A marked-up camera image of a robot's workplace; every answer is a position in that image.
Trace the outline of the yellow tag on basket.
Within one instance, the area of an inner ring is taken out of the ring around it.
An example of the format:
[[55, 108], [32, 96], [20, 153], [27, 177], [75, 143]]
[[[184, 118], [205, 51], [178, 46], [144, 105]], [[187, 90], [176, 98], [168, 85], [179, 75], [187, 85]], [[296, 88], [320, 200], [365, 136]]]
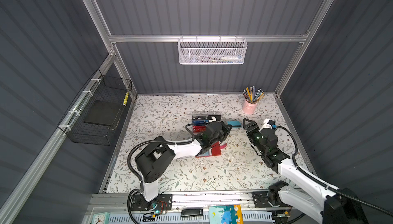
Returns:
[[129, 91], [126, 92], [124, 100], [123, 100], [123, 106], [127, 106], [127, 102], [128, 102], [128, 98], [129, 98]]

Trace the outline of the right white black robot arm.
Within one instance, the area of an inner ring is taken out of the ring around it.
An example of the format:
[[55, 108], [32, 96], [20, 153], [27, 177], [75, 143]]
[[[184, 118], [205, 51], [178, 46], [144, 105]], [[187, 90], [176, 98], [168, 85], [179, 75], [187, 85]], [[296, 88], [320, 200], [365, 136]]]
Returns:
[[301, 168], [295, 155], [289, 156], [278, 148], [278, 137], [273, 120], [266, 119], [262, 127], [247, 118], [243, 128], [252, 148], [264, 164], [275, 173], [293, 182], [297, 189], [285, 181], [268, 188], [267, 200], [272, 207], [288, 205], [319, 224], [366, 224], [368, 222], [360, 200], [349, 189], [340, 190], [307, 170]]

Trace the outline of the blue credit card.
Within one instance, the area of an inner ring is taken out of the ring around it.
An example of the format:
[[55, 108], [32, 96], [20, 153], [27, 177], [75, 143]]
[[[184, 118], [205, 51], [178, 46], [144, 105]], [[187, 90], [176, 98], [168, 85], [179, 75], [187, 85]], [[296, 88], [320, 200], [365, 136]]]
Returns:
[[227, 121], [227, 125], [231, 125], [233, 128], [242, 128], [242, 124], [239, 121]]

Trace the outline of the small teal clock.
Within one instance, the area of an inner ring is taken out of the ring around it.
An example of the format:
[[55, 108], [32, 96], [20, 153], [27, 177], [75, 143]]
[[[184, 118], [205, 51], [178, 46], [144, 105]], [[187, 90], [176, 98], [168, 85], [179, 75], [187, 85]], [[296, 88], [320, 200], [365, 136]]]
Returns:
[[96, 213], [92, 217], [91, 224], [108, 224], [109, 218], [109, 212]]

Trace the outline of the black pad in basket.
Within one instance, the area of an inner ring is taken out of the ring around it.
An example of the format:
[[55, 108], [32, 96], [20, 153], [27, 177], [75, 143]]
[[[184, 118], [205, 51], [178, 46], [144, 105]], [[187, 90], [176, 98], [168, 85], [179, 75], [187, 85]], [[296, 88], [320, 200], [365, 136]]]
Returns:
[[84, 123], [112, 126], [119, 119], [123, 106], [117, 103], [96, 100], [84, 118]]

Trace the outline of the black stapler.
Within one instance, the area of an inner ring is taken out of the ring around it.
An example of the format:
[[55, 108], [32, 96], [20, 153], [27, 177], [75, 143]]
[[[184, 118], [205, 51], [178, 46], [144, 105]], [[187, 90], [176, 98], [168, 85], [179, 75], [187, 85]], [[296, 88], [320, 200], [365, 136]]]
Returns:
[[202, 208], [188, 208], [183, 209], [181, 211], [182, 218], [189, 218], [189, 217], [196, 217], [196, 216], [203, 216], [203, 209]]

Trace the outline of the pink pen cup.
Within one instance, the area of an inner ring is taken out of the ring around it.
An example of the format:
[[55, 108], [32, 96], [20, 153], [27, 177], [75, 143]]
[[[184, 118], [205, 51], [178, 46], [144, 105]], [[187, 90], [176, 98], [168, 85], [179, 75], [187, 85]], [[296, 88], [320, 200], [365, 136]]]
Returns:
[[256, 108], [257, 108], [257, 103], [250, 103], [247, 100], [245, 100], [242, 110], [245, 114], [252, 115], [255, 113]]

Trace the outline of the red card holder wallet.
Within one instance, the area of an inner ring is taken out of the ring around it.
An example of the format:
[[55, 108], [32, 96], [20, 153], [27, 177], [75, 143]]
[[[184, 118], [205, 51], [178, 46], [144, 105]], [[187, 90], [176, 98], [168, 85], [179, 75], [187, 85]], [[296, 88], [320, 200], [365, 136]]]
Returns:
[[217, 142], [212, 145], [212, 147], [209, 149], [209, 151], [206, 151], [203, 154], [197, 155], [197, 158], [203, 158], [203, 157], [210, 157], [210, 156], [220, 156], [222, 155], [222, 150], [227, 147], [226, 142]]

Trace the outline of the pens in pink cup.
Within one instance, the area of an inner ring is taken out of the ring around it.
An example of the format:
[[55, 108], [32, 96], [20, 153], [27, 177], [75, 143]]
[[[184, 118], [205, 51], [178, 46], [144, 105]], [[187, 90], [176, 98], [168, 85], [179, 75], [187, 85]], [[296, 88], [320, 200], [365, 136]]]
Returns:
[[247, 102], [255, 104], [265, 97], [265, 93], [261, 89], [257, 89], [255, 86], [252, 86], [243, 89], [243, 96]]

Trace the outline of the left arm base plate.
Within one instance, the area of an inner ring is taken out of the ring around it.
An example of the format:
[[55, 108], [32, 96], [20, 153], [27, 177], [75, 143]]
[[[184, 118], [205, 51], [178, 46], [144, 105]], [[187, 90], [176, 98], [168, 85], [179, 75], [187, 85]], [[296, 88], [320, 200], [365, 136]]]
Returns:
[[151, 201], [145, 200], [142, 194], [131, 197], [129, 207], [131, 211], [168, 211], [172, 209], [173, 195], [159, 194]]

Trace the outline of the colourful picture book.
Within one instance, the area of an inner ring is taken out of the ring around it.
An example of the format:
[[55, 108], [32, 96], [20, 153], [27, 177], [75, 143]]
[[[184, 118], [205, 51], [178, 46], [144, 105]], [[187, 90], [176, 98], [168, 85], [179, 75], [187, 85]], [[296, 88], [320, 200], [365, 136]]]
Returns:
[[210, 206], [210, 224], [243, 224], [240, 205]]

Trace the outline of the clear plastic organizer box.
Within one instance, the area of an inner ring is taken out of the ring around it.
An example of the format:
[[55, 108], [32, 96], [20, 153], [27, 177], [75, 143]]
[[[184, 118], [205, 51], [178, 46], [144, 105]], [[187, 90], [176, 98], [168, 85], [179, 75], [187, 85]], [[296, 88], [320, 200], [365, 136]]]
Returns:
[[192, 130], [194, 134], [204, 132], [209, 123], [222, 120], [223, 113], [219, 111], [195, 111], [191, 115]]

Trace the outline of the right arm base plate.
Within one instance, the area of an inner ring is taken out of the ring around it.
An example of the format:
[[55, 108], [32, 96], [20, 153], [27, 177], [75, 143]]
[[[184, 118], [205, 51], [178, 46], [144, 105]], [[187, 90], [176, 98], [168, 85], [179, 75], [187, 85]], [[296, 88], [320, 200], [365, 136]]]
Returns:
[[289, 208], [276, 193], [268, 191], [254, 191], [251, 193], [256, 208]]

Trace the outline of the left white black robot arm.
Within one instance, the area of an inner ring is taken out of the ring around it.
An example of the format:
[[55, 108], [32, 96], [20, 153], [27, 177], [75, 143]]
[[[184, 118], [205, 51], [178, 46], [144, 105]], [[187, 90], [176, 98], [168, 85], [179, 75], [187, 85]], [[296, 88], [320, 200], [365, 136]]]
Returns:
[[138, 178], [140, 192], [147, 202], [159, 196], [158, 180], [173, 160], [196, 157], [214, 148], [220, 148], [229, 136], [232, 125], [223, 121], [210, 122], [205, 131], [183, 141], [167, 141], [162, 136], [145, 141], [135, 146], [128, 155], [127, 164], [130, 171]]

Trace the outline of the markers in white basket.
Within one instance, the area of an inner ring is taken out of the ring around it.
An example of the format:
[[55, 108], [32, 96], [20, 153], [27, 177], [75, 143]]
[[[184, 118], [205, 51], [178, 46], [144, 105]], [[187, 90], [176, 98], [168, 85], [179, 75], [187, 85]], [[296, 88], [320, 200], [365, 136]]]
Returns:
[[200, 56], [203, 61], [224, 62], [224, 63], [240, 63], [244, 62], [242, 55], [228, 55], [228, 56]]

